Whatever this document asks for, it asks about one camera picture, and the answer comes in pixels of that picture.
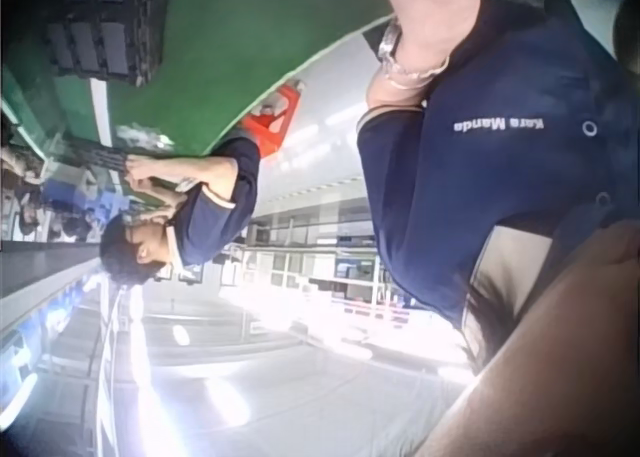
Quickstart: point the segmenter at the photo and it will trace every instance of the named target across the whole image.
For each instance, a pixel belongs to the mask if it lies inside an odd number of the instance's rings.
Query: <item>forearm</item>
[[[164,189],[155,185],[150,189],[143,190],[142,192],[173,207],[177,206],[186,198],[184,194],[181,194],[174,190]]]
[[[440,67],[471,32],[480,7],[480,0],[389,1],[402,28],[395,57],[402,67],[411,72]],[[413,106],[419,105],[423,96],[424,88],[398,89],[382,72],[378,72],[369,87],[367,102],[371,108]]]
[[[238,163],[231,157],[158,160],[155,175],[182,177],[204,183],[222,199],[229,200],[238,177]]]

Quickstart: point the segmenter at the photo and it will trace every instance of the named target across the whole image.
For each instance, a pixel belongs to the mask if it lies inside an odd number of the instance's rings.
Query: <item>short sleeve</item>
[[[187,201],[174,217],[178,250],[185,265],[215,257],[249,223],[256,204],[260,165],[256,144],[237,138],[211,155],[233,157],[238,162],[238,178],[231,197],[235,206],[229,208],[214,202],[202,191],[202,184],[188,192]]]
[[[418,109],[388,111],[366,121],[358,134],[371,218],[382,254],[386,253],[389,240],[400,237],[396,234],[406,228],[423,116]]]

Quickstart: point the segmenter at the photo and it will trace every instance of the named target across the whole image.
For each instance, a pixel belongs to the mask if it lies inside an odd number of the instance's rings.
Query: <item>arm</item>
[[[238,177],[238,163],[231,157],[176,158],[156,160],[130,156],[127,170],[134,179],[147,177],[182,177],[202,182],[220,201],[231,199]]]
[[[402,28],[396,60],[411,72],[440,67],[475,25],[480,0],[389,0]],[[411,85],[402,75],[391,76],[400,85]],[[417,107],[426,86],[401,90],[394,87],[379,70],[367,92],[370,109],[375,113],[399,107]]]
[[[127,176],[127,182],[134,192],[150,195],[171,207],[176,207],[186,199],[184,194],[153,185],[149,179],[134,180],[131,176]]]

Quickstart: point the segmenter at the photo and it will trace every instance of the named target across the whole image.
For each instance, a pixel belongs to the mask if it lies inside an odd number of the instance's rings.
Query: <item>black hair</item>
[[[104,229],[100,240],[100,259],[111,280],[123,286],[142,285],[153,277],[165,264],[151,262],[139,264],[138,247],[127,241],[122,215],[112,219]]]
[[[20,216],[18,217],[18,227],[20,228],[20,233],[25,237],[27,235],[31,235],[38,228],[37,222],[27,222],[24,219],[24,212],[20,212]]]

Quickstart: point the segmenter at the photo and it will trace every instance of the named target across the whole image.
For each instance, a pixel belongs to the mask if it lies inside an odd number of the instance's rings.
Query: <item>ceiling light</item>
[[[139,321],[144,313],[144,302],[142,301],[142,287],[136,285],[131,288],[129,298],[129,316],[131,320]]]
[[[187,329],[185,329],[181,325],[173,326],[173,338],[176,339],[178,345],[189,345],[191,343],[191,339],[189,338],[189,333]]]
[[[210,379],[206,386],[213,405],[229,427],[240,427],[249,422],[249,406],[231,384],[220,379]]]
[[[360,117],[367,111],[367,103],[360,102],[359,104],[352,105],[340,112],[336,112],[335,114],[327,117],[324,121],[328,126],[337,125],[341,122],[345,122],[352,117]]]
[[[302,129],[294,132],[291,135],[288,135],[284,139],[283,147],[289,147],[291,145],[295,145],[298,141],[308,139],[309,137],[313,137],[320,131],[320,127],[316,124],[308,125],[307,127],[303,127]]]
[[[29,376],[24,379],[24,382],[22,382],[13,400],[2,409],[2,412],[0,412],[0,432],[7,430],[9,426],[13,424],[13,421],[16,420],[24,404],[27,403],[37,381],[38,374],[29,374]]]

